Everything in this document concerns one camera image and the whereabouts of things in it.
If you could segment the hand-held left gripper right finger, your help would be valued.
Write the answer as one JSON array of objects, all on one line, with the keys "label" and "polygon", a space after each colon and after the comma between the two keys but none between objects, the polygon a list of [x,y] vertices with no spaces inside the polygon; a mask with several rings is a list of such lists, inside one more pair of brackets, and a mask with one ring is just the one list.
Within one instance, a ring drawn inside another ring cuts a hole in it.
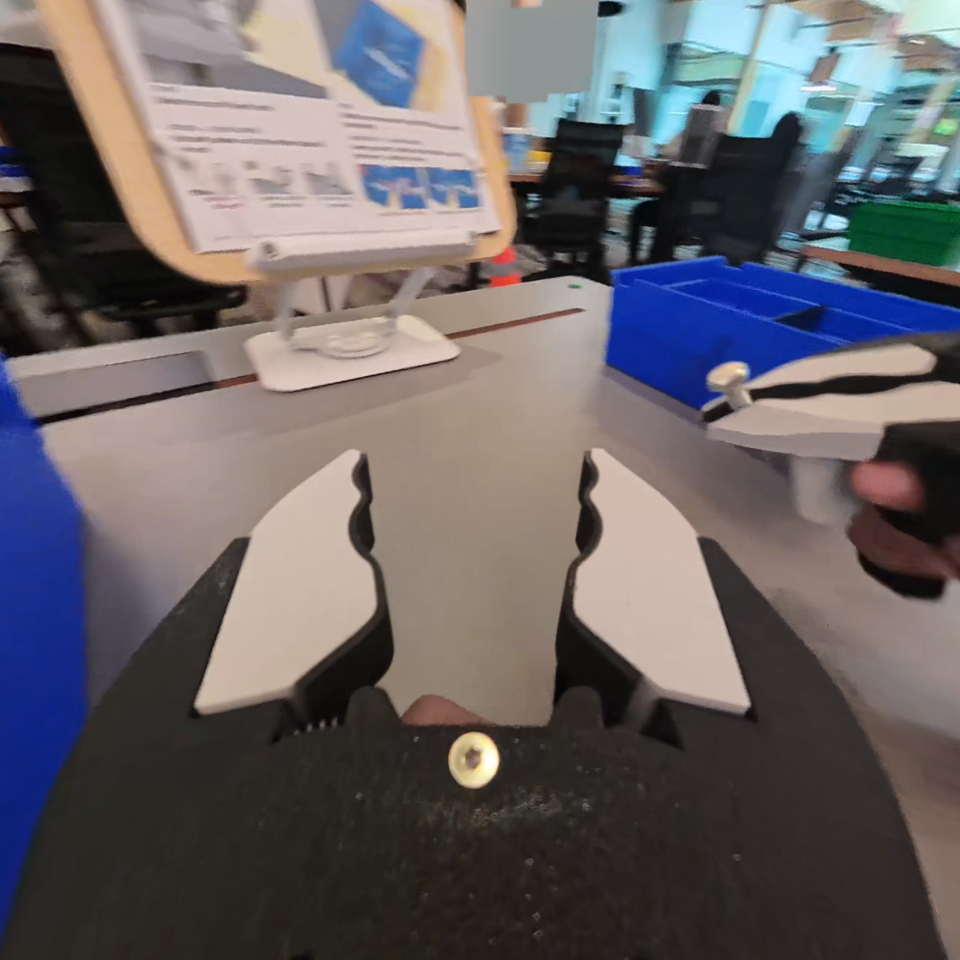
[{"label": "hand-held left gripper right finger", "polygon": [[582,456],[577,499],[554,708],[587,690],[606,728],[653,730],[672,705],[749,720],[751,695],[694,527],[600,447]]}]

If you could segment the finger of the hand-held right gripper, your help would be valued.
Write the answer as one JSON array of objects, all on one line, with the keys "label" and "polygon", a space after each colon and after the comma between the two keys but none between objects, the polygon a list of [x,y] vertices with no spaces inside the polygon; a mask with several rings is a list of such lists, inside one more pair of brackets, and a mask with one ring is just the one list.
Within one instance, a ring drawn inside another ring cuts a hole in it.
[{"label": "finger of the hand-held right gripper", "polygon": [[958,407],[957,338],[894,338],[860,342],[777,366],[751,377],[743,404],[869,397],[918,387],[933,407]]},{"label": "finger of the hand-held right gripper", "polygon": [[824,393],[760,399],[733,409],[702,409],[709,438],[746,450],[863,461],[876,454],[890,426],[956,423],[959,386],[914,383],[873,393]]}]

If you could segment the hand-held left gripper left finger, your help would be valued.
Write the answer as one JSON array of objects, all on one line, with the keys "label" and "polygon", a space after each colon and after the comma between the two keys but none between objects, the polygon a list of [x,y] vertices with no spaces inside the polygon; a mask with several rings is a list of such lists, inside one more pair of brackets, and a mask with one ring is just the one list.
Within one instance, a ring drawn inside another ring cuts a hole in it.
[{"label": "hand-held left gripper left finger", "polygon": [[347,450],[254,526],[196,714],[281,703],[298,726],[329,726],[384,677],[394,641],[372,487],[366,454]]}]

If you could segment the silver bolt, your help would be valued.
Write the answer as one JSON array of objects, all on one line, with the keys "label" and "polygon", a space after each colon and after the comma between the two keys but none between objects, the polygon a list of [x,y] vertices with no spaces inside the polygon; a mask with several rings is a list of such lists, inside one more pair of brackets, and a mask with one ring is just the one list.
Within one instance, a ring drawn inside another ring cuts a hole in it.
[{"label": "silver bolt", "polygon": [[705,387],[714,399],[702,407],[703,421],[712,423],[752,406],[754,400],[748,389],[750,379],[750,367],[744,362],[730,361],[714,366],[705,378]]}]

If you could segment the blue divided storage bin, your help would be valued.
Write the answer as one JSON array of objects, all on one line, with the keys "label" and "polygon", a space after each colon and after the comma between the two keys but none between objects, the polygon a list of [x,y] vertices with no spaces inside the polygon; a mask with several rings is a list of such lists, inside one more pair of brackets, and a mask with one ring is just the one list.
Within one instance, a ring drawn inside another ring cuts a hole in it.
[{"label": "blue divided storage bin", "polygon": [[958,330],[956,308],[710,256],[612,273],[606,364],[687,406],[714,398],[714,367],[764,375],[907,333]]}]

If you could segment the person's right hand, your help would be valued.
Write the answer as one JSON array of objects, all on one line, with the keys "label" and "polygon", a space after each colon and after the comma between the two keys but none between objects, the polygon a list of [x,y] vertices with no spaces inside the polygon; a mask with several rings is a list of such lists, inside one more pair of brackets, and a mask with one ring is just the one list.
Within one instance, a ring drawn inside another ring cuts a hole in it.
[{"label": "person's right hand", "polygon": [[850,523],[847,536],[863,557],[886,573],[939,581],[959,577],[958,537],[942,545],[925,543],[896,529],[883,511],[917,513],[925,505],[925,487],[905,463],[859,462],[848,474],[862,507]]}]

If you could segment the person's left hand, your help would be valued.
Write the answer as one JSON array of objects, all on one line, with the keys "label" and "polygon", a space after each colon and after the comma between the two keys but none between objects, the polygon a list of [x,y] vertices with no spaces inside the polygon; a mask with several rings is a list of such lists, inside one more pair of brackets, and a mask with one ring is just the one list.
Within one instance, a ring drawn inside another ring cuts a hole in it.
[{"label": "person's left hand", "polygon": [[486,727],[490,721],[461,704],[437,694],[417,697],[401,714],[406,726]]}]

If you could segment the brown wooden table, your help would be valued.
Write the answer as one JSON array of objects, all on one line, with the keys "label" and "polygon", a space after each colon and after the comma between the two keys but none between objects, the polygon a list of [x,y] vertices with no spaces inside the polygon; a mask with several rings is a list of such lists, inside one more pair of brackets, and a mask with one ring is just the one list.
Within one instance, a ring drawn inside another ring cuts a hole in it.
[{"label": "brown wooden table", "polygon": [[910,281],[933,283],[952,289],[959,288],[959,270],[954,268],[932,266],[846,248],[840,249],[819,243],[802,245],[798,255],[804,260],[830,262],[845,269],[858,269]]}]

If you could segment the green storage bin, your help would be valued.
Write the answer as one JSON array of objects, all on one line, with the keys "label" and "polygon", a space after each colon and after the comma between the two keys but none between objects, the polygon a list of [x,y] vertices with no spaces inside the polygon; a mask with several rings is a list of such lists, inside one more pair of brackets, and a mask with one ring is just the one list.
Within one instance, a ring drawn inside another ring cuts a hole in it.
[{"label": "green storage bin", "polygon": [[944,202],[872,200],[853,211],[849,251],[939,268],[959,262],[959,207]]}]

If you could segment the black office chair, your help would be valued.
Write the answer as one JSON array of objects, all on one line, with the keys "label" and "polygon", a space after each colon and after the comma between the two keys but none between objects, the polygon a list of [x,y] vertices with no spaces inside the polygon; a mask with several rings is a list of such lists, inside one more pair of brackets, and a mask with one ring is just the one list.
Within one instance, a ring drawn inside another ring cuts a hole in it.
[{"label": "black office chair", "polygon": [[517,239],[535,248],[544,260],[543,267],[528,274],[526,281],[570,273],[610,282],[605,237],[625,130],[611,124],[558,121],[542,177],[513,192]]},{"label": "black office chair", "polygon": [[200,281],[169,267],[135,234],[53,53],[1,46],[1,126],[32,190],[30,256],[69,306],[162,336],[164,319],[214,330],[246,306],[241,285]]},{"label": "black office chair", "polygon": [[813,151],[801,118],[784,114],[765,137],[720,136],[703,169],[676,169],[662,197],[651,262],[682,246],[732,266],[762,262],[784,232],[798,234],[845,165],[843,150]]}]

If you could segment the white document stand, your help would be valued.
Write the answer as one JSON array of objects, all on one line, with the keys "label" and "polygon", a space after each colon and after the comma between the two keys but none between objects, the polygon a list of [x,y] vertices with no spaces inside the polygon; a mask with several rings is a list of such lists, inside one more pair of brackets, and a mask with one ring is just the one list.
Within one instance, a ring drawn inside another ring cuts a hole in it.
[{"label": "white document stand", "polygon": [[244,344],[253,375],[268,392],[294,394],[449,363],[459,346],[413,314],[434,273],[409,271],[379,315],[319,325],[299,324],[284,293],[270,331]]}]

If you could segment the dark flat tablet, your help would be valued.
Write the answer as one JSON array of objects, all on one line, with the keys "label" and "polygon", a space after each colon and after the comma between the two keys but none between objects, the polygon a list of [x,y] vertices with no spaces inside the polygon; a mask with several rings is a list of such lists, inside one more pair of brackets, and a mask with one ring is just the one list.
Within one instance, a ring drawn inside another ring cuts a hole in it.
[{"label": "dark flat tablet", "polygon": [[215,385],[197,351],[37,374],[14,374],[26,411],[46,425],[143,402],[202,392]]}]

